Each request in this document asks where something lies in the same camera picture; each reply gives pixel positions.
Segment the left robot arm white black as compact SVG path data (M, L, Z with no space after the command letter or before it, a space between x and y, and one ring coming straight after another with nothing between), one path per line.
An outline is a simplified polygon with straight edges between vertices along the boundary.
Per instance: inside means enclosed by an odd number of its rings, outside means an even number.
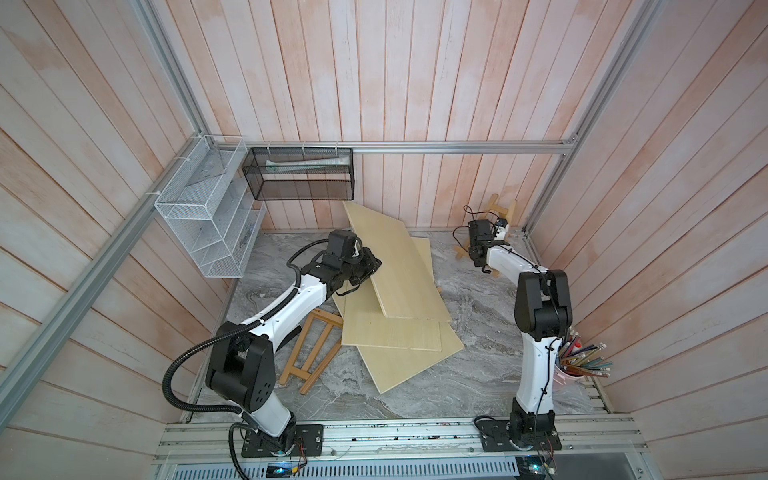
M358 288L381 265L354 232L334 230L289 258L295 280L283 294L252 317L217 331L205 384L236 404L246 426L272 443L276 454L293 447L296 420L274 393L275 353L299 333L313 309L345 284Z

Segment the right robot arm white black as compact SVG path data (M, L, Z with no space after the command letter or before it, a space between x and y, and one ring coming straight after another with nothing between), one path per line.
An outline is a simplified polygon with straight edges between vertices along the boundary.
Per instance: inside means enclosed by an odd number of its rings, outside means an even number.
M573 322L567 275L517 253L504 239L499 218L468 223L470 259L488 273L500 272L516 286L514 320L523 336L521 382L509 419L510 441L520 449L538 448L555 434L552 388L558 349Z

